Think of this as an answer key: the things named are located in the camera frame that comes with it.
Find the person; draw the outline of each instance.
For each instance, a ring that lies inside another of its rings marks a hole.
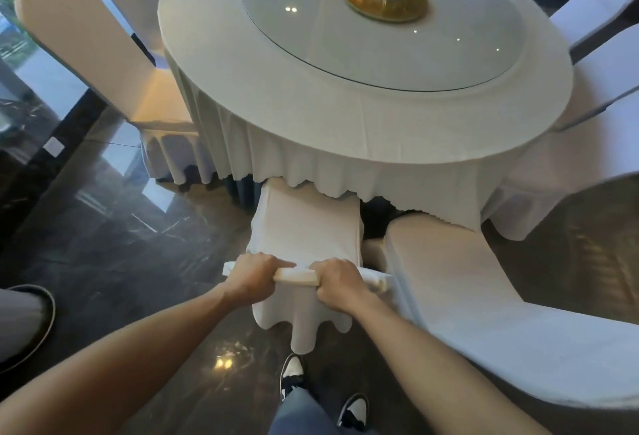
[[[292,266],[263,253],[241,255],[225,282],[195,299],[109,334],[16,391],[0,404],[3,435],[108,434],[175,374],[232,310],[274,292],[273,276]],[[317,295],[353,316],[376,344],[407,396],[443,434],[540,434],[547,431],[510,402],[466,359],[398,316],[368,290],[356,267],[314,263]],[[305,389],[304,363],[289,356],[270,435],[358,433],[368,403],[349,398],[334,423]]]

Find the hand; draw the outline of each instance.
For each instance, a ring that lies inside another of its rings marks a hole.
[[[329,259],[314,262],[311,268],[318,275],[318,299],[331,309],[350,314],[353,305],[370,294],[353,262]]]
[[[235,267],[221,286],[235,307],[254,304],[275,291],[273,276],[277,269],[294,266],[292,262],[266,253],[244,253],[238,257]]]

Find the forearm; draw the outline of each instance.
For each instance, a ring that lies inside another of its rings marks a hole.
[[[466,359],[400,318],[374,294],[361,296],[350,310],[439,433],[547,433]]]
[[[0,404],[2,433],[113,432],[171,379],[232,308],[220,284],[104,337]]]

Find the sneaker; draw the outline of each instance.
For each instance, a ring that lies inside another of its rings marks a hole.
[[[366,416],[368,415],[368,398],[356,393],[346,400],[337,419],[337,426],[352,428],[358,432],[366,430]]]
[[[282,375],[280,376],[280,392],[282,401],[291,394],[293,388],[301,388],[304,385],[304,367],[302,359],[295,353],[288,355],[284,361]]]

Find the pants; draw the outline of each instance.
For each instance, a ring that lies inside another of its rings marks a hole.
[[[310,393],[294,388],[282,402],[271,423],[268,435],[360,435],[353,429],[338,427]],[[367,431],[367,435],[376,435]]]

